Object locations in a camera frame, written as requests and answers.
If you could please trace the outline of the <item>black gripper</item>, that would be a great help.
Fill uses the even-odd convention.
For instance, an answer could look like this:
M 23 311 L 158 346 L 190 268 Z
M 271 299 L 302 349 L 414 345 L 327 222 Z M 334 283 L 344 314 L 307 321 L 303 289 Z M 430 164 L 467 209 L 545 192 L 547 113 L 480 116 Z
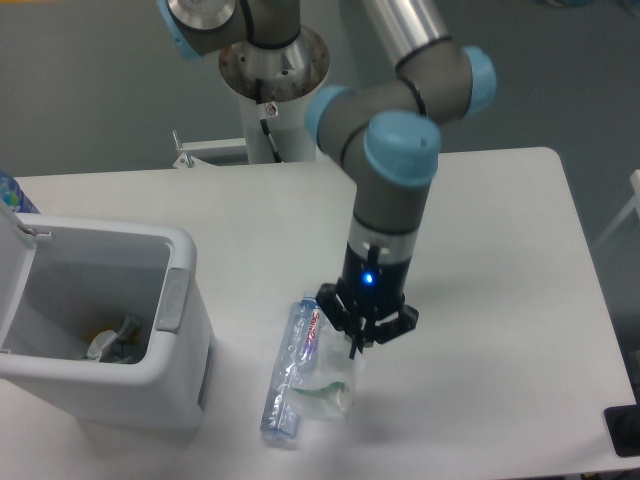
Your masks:
M 416 328 L 419 312 L 404 297 L 409 265 L 410 259 L 371 263 L 347 245 L 339 281 L 320 286 L 316 302 L 333 328 L 350 339 L 350 360 Z

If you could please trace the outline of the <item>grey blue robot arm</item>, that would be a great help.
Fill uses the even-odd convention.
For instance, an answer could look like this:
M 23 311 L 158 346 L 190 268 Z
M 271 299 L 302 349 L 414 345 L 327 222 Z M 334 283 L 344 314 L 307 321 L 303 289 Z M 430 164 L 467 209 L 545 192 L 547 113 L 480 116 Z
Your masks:
M 356 186 L 342 274 L 317 302 L 353 353 L 417 324 L 404 285 L 438 168 L 443 124 L 487 108 L 497 80 L 481 49 L 456 45 L 432 1 L 367 1 L 364 12 L 394 69 L 357 92 L 329 86 L 327 47 L 296 1 L 162 1 L 160 14 L 186 58 L 218 53 L 227 85 L 257 109 L 270 162 L 292 157 L 271 108 L 308 99 L 299 126 Z

